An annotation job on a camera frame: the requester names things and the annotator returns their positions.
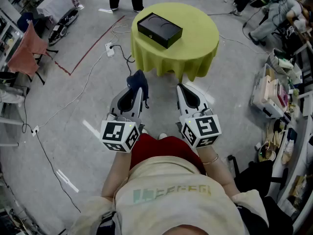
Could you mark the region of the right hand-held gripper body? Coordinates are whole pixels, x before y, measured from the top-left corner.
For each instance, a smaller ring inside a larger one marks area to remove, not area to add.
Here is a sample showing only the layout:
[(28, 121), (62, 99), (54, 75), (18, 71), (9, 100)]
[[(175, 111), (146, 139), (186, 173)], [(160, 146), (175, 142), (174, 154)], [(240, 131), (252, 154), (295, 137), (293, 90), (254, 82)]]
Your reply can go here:
[(180, 110), (177, 126), (182, 139), (191, 148), (212, 145), (222, 134), (218, 116), (210, 108), (193, 112)]

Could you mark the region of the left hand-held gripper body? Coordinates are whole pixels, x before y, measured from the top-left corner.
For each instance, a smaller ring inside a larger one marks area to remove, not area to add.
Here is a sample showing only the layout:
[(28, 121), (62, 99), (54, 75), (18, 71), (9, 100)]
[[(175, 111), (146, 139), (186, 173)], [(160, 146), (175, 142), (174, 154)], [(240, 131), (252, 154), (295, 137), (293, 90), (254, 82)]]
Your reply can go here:
[(142, 133), (141, 119), (108, 113), (101, 123), (100, 141), (110, 151), (130, 153)]

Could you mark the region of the dark blue cloth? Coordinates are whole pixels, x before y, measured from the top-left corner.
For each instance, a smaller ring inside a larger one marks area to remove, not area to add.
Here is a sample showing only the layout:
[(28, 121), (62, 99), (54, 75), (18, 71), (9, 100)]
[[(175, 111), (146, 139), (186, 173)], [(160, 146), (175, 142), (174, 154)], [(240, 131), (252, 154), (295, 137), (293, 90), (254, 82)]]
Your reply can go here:
[(133, 93), (137, 93), (139, 88), (142, 88), (143, 101), (145, 101), (145, 107), (149, 109), (147, 99), (149, 98), (149, 87), (147, 79), (142, 70), (137, 70), (133, 75), (127, 78), (128, 87), (132, 89)]

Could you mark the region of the black plastic tray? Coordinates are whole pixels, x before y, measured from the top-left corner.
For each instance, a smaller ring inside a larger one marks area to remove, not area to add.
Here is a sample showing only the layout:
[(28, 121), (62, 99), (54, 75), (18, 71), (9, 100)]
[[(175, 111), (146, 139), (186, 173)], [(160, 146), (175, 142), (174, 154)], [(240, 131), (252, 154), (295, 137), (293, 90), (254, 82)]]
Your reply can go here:
[(183, 32), (183, 28), (155, 13), (139, 20), (137, 30), (166, 49), (181, 38)]

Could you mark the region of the person's left forearm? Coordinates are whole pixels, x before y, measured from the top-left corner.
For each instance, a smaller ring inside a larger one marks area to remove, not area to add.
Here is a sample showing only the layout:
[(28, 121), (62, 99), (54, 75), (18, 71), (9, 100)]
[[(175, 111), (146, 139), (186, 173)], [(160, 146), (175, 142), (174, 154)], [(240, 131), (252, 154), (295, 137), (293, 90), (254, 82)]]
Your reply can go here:
[(121, 184), (128, 178), (130, 165), (131, 165), (131, 153), (117, 152), (108, 173), (104, 185), (102, 188), (101, 196), (113, 200), (115, 192), (121, 186)]

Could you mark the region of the person's right forearm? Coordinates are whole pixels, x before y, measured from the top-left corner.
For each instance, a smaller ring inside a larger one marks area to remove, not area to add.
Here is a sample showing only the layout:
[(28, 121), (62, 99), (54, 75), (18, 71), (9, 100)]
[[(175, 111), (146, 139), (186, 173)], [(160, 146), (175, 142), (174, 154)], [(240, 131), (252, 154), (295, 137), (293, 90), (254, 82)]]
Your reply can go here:
[(204, 166), (206, 174), (223, 187), (229, 198), (240, 193), (229, 169), (222, 162), (211, 145), (197, 148), (197, 153)]

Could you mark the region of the red floor tape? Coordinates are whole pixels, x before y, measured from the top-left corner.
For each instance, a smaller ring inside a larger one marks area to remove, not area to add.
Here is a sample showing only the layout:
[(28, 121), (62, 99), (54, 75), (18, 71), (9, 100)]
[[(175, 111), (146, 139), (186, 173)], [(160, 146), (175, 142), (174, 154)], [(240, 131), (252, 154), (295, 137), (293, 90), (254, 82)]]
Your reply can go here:
[(66, 74), (71, 76), (73, 72), (78, 68), (78, 66), (81, 64), (81, 62), (85, 59), (85, 57), (89, 54), (89, 52), (98, 44), (98, 42), (110, 31), (112, 30), (113, 26), (120, 22), (122, 19), (125, 18), (125, 15), (121, 16), (117, 21), (115, 21), (91, 46), (90, 48), (86, 51), (86, 53), (80, 58), (80, 60), (77, 62), (77, 64), (74, 66), (72, 71), (68, 71), (66, 68), (60, 65), (57, 61), (54, 61), (54, 64), (61, 70), (63, 70)]

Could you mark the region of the white crate of books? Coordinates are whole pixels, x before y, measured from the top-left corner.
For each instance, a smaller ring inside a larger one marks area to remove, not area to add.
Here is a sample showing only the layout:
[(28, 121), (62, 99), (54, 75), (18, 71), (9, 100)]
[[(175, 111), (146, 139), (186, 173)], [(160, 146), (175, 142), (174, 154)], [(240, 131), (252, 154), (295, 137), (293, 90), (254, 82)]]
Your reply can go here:
[(250, 104), (267, 118), (282, 118), (288, 110), (288, 77), (265, 63), (256, 76)]

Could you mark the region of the round table with green tablecloth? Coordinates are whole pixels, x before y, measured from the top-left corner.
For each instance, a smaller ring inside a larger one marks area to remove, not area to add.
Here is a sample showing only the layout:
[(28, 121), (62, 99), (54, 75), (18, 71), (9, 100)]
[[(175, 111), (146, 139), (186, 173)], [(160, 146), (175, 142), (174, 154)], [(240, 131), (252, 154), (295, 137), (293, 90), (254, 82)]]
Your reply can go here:
[[(155, 13), (180, 26), (182, 36), (165, 48), (138, 32), (137, 22)], [(219, 31), (213, 20), (201, 10), (178, 2), (153, 4), (139, 12), (131, 28), (131, 52), (136, 67), (144, 72), (156, 69), (158, 76), (173, 71), (177, 79), (190, 81), (208, 73), (219, 45)]]

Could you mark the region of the black office chair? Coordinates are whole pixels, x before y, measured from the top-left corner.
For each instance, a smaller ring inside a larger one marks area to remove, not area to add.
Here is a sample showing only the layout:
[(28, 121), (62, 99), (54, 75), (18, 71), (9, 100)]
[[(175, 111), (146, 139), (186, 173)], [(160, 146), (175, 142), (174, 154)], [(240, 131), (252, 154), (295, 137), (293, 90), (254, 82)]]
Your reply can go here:
[(268, 194), (270, 184), (280, 184), (279, 190), (282, 190), (286, 184), (288, 177), (288, 168), (283, 170), (281, 177), (273, 177), (273, 161), (267, 160), (264, 162), (253, 162), (248, 164), (248, 168), (240, 172), (235, 156), (229, 155), (229, 161), (233, 161), (235, 170), (235, 184), (240, 192), (247, 192), (252, 189), (259, 191), (261, 197)]

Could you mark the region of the cream printed shirt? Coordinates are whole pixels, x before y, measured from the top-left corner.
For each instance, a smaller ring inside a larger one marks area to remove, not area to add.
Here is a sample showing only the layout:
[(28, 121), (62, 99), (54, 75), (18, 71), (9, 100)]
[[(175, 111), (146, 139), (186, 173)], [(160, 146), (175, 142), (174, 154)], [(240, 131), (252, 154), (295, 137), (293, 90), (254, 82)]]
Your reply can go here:
[(229, 198), (193, 164), (170, 156), (136, 165), (112, 201), (90, 199), (68, 235), (162, 235), (181, 225), (208, 235), (269, 235), (258, 191)]

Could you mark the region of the open black equipment case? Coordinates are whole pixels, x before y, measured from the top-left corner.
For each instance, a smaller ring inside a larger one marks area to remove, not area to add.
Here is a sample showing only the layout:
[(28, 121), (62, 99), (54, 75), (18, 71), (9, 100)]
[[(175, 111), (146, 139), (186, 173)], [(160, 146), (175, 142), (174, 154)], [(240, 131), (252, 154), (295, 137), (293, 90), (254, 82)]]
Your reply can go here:
[(64, 17), (62, 17), (59, 22), (52, 29), (49, 38), (49, 46), (55, 45), (61, 38), (67, 35), (67, 30), (70, 25), (76, 22), (78, 18), (78, 10), (73, 9), (69, 11)]

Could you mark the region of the white curved desk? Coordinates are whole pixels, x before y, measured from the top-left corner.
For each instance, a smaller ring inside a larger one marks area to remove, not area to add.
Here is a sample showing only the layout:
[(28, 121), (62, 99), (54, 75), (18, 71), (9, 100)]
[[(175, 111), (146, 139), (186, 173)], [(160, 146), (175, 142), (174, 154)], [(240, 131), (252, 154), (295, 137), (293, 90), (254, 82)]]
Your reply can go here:
[(286, 183), (282, 189), (271, 183), (268, 191), (291, 218), (294, 234), (313, 210), (313, 91), (298, 98), (303, 111), (286, 126), (272, 171), (277, 178), (287, 171)]

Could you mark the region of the table with white checked cover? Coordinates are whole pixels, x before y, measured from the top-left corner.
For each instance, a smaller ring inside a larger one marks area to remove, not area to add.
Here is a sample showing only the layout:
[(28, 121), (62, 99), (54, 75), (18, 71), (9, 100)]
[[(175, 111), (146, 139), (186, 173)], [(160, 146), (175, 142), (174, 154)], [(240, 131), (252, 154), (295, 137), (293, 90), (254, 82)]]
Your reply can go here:
[(79, 5), (79, 0), (43, 0), (37, 6), (37, 12), (39, 15), (48, 17), (53, 23), (58, 23), (67, 12)]

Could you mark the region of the dark blue bag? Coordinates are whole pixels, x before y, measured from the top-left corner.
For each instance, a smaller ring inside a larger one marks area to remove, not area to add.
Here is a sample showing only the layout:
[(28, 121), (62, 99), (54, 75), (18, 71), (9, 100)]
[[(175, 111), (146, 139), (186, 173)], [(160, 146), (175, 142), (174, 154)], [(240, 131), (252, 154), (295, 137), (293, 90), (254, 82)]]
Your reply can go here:
[(21, 17), (17, 21), (17, 26), (19, 30), (21, 30), (23, 33), (27, 31), (29, 23), (32, 22), (35, 32), (38, 34), (38, 36), (42, 37), (45, 28), (48, 29), (46, 26), (46, 18), (34, 18), (34, 15), (32, 12), (24, 12), (22, 13)]

